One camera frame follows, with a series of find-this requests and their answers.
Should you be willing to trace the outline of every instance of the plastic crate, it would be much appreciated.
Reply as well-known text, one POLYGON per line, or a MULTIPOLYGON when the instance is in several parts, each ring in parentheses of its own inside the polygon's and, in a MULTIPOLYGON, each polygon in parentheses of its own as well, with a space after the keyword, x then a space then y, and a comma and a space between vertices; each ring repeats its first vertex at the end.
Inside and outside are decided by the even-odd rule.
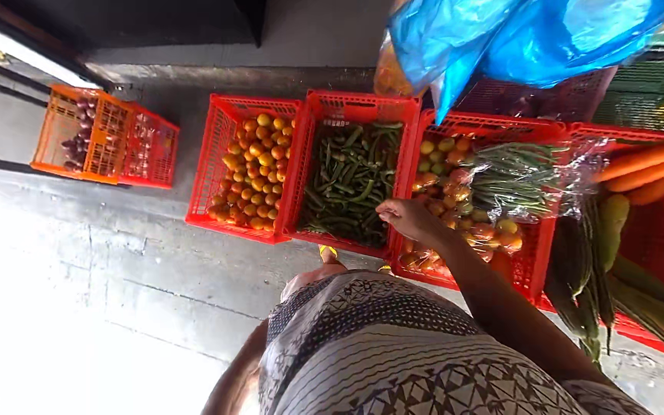
POLYGON ((53 86, 38 147, 30 166, 72 179, 117 184, 122 173, 132 114, 132 105, 104 91, 53 86), (76 101, 81 98, 97 98, 97 114, 83 171, 68 171, 63 166, 67 160, 66 152, 60 144, 73 138, 81 129, 79 119, 76 118, 76 101))
POLYGON ((535 95, 549 114, 559 115, 565 122, 590 121, 598 104, 604 99, 617 67, 579 75, 546 90, 520 83, 484 78, 478 80, 472 90, 460 101, 456 110, 479 114, 505 115, 521 97, 535 95))
POLYGON ((170 189, 179 127, 141 106, 132 106, 134 116, 127 136, 120 183, 170 189))
MULTIPOLYGON (((416 175, 416 163, 419 157, 419 145, 425 133, 450 137, 453 134, 475 133, 483 137, 481 143, 506 143, 522 141, 540 144, 568 143, 567 129, 563 123, 529 118, 510 118, 499 115, 467 114, 450 112, 440 126, 434 124, 435 112, 426 110, 419 119, 416 140, 402 148, 402 154, 408 154, 407 169, 401 172, 402 183, 397 183, 394 196, 411 199, 412 184, 416 175)), ((548 269, 549 250, 552 246, 555 219, 543 219, 538 224, 520 224, 522 248, 511 257, 514 287, 532 302, 538 302, 544 287, 544 277, 548 269)), ((397 276, 411 278, 450 289, 458 289, 455 280, 436 272, 419 272, 404 269, 399 261, 403 237, 396 235, 393 241, 394 255, 391 269, 397 276)))
MULTIPOLYGON (((416 139, 420 105, 419 98, 384 98, 372 94, 309 90, 306 95, 303 128, 299 136, 300 145, 297 149, 300 156, 291 160, 290 165, 293 168, 291 168, 287 179, 287 183, 291 185, 289 189, 292 192, 292 199, 289 200, 289 216, 288 220, 284 222, 283 234, 293 239, 325 244, 342 250, 388 259, 391 254, 392 235, 395 234, 395 231, 391 228, 388 232, 387 246, 380 249, 363 247, 356 241, 337 238, 327 233, 298 231, 296 229, 299 213, 303 206, 304 187, 309 178, 309 172, 314 167, 314 158, 312 157, 314 131, 319 121, 330 121, 335 125, 345 125, 349 122, 403 122, 401 151, 399 152, 395 175, 395 183, 399 183, 402 167, 406 163, 410 163, 408 155, 403 149, 408 148, 411 142, 416 139)), ((393 194, 396 194, 396 185, 394 185, 393 194)))
POLYGON ((299 128, 302 124, 301 108, 302 102, 300 100, 212 94, 209 98, 209 113, 207 115, 207 125, 204 129, 204 142, 201 145, 198 170, 194 179, 186 222, 264 244, 273 245, 290 240, 289 237, 281 234, 281 227, 284 218, 287 217, 286 212, 289 205, 292 204, 289 199, 293 199, 289 177, 293 174, 294 160, 301 154, 299 149, 303 142, 303 134, 300 133, 301 128, 299 128), (224 178, 227 171, 227 167, 222 162, 222 156, 226 154, 227 144, 235 137, 235 131, 239 123, 248 118, 255 118, 261 113, 266 113, 274 118, 282 117, 294 120, 297 126, 294 129, 293 137, 291 137, 289 169, 286 174, 286 182, 283 183, 281 209, 278 211, 276 228, 273 232, 238 227, 212 220, 208 216, 208 209, 212 206, 212 196, 219 190, 219 182, 224 178))
MULTIPOLYGON (((664 140, 664 132, 662 131, 584 123, 574 123, 569 129, 574 143, 601 137, 638 142, 658 142, 664 140)), ((631 149, 632 145, 630 144, 613 143, 609 145, 607 151, 616 154, 617 152, 631 149)), ((626 258, 640 264, 664 283, 664 199, 656 203, 647 204, 646 206, 633 206, 629 212, 629 218, 624 225, 621 240, 620 253, 626 258)), ((540 308, 551 309, 551 306, 547 307, 548 304, 549 301, 545 298, 540 308)), ((621 313, 617 314, 617 321, 614 328, 622 335, 626 335, 641 344, 664 352, 664 343, 621 313)))

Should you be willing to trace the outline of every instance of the woman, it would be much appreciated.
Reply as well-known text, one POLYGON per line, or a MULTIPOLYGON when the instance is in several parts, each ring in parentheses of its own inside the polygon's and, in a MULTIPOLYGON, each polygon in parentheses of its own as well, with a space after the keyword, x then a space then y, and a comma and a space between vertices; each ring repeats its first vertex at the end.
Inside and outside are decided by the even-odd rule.
POLYGON ((649 414, 421 204, 390 199, 377 211, 440 254, 473 317, 321 250, 322 267, 289 282, 204 413, 236 413, 259 374, 263 414, 649 414))

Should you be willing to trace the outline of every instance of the black and white dress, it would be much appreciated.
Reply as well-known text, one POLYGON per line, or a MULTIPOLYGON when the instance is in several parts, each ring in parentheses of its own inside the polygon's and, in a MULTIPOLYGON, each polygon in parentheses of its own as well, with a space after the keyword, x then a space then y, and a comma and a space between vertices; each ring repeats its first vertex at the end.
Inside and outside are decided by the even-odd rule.
POLYGON ((363 270, 313 282, 271 313, 264 414, 649 415, 616 388, 561 385, 427 289, 363 270))

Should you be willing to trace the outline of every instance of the plastic bag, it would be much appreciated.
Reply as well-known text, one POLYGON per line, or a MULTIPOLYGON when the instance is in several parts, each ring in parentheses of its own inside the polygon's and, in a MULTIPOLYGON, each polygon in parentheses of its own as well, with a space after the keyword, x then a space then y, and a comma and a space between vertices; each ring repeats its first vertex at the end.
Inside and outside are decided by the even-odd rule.
POLYGON ((548 88, 625 61, 663 22, 664 0, 411 0, 389 20, 375 91, 429 86, 441 123, 477 67, 548 88))
POLYGON ((525 223, 579 219, 583 197, 596 191, 591 177, 605 163, 605 145, 605 140, 577 148, 513 142, 476 149, 473 205, 494 222, 505 216, 525 223))
POLYGON ((529 0, 495 35, 481 69, 549 88, 623 62, 648 46, 663 22, 664 0, 529 0))

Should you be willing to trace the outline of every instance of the bundle of green beans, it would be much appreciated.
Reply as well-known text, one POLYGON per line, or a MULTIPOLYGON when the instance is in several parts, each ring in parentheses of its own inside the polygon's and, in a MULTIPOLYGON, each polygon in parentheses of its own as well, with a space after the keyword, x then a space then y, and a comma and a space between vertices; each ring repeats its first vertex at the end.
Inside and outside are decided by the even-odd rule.
POLYGON ((391 197, 402 123, 317 127, 318 158, 304 188, 298 228, 352 239, 366 247, 386 244, 387 224, 375 207, 391 197))
POLYGON ((471 189, 477 208, 500 208, 510 216, 544 217, 557 200, 557 153, 568 148, 530 143, 505 143, 476 152, 471 189))

